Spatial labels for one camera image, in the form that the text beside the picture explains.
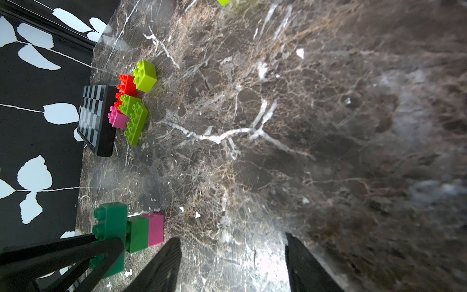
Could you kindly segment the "red long lego brick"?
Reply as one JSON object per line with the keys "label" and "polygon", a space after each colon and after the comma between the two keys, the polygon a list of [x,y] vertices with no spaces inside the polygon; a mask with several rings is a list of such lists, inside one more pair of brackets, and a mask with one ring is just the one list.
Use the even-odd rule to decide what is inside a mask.
{"label": "red long lego brick", "polygon": [[119,109],[119,106],[122,104],[120,98],[122,95],[128,95],[131,97],[136,97],[137,89],[134,83],[134,77],[131,75],[119,75],[120,84],[118,84],[117,89],[119,90],[116,93],[115,98],[116,101],[114,102],[114,107]]}

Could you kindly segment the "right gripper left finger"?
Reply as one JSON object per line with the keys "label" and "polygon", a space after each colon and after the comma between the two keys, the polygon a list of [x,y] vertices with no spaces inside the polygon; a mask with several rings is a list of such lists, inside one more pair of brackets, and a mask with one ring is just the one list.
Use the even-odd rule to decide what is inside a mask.
{"label": "right gripper left finger", "polygon": [[124,291],[174,292],[181,259],[181,240],[171,238]]}

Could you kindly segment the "magenta square lego brick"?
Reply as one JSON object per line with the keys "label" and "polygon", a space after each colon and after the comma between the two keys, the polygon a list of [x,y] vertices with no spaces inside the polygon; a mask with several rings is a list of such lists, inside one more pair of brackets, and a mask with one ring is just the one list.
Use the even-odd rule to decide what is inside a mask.
{"label": "magenta square lego brick", "polygon": [[164,216],[152,212],[149,214],[142,214],[142,217],[149,220],[148,246],[152,247],[162,244],[164,242]]}

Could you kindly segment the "dark green long lego brick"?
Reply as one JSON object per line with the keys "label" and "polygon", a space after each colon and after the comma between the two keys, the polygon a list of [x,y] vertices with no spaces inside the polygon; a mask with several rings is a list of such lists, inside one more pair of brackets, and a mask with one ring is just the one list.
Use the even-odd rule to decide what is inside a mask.
{"label": "dark green long lego brick", "polygon": [[[97,241],[104,241],[112,238],[119,238],[124,244],[126,240],[126,218],[128,215],[128,205],[116,203],[104,203],[94,210],[94,218],[97,223],[92,228],[92,233]],[[90,267],[94,269],[104,259],[98,256],[91,260]],[[124,270],[124,252],[117,258],[115,264],[103,276],[103,279],[121,273]]]}

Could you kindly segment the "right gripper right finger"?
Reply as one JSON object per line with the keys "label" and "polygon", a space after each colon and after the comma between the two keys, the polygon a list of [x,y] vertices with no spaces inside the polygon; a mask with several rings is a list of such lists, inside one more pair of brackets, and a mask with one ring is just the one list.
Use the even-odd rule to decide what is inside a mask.
{"label": "right gripper right finger", "polygon": [[285,260],[292,292],[343,292],[306,246],[291,233],[285,233]]}

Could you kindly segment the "lime rectangular lego brick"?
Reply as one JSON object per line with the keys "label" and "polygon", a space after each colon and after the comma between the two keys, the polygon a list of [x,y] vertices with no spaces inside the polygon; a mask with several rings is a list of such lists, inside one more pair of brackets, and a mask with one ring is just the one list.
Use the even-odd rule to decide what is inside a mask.
{"label": "lime rectangular lego brick", "polygon": [[218,0],[218,2],[222,5],[225,6],[227,3],[229,3],[230,0]]}

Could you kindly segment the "green square lego brick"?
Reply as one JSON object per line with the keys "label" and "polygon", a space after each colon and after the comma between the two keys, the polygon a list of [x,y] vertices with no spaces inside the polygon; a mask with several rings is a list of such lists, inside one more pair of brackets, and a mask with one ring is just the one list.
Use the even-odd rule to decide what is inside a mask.
{"label": "green square lego brick", "polygon": [[125,249],[128,253],[137,253],[148,248],[149,219],[133,216],[126,221]]}

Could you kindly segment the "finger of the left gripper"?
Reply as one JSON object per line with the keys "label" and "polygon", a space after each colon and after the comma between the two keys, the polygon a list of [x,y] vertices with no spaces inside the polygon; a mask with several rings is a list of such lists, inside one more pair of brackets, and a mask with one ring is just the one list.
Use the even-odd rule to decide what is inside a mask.
{"label": "finger of the left gripper", "polygon": [[40,292],[37,279],[70,266],[45,292],[65,292],[90,267],[91,259],[103,256],[99,265],[76,288],[78,292],[90,292],[115,264],[124,251],[119,238],[95,241],[82,246],[41,255],[19,262],[1,265],[2,292]]}
{"label": "finger of the left gripper", "polygon": [[93,234],[61,238],[55,241],[39,243],[37,245],[13,246],[1,249],[1,265],[31,259],[45,254],[62,251],[76,246],[82,246],[96,241]]}

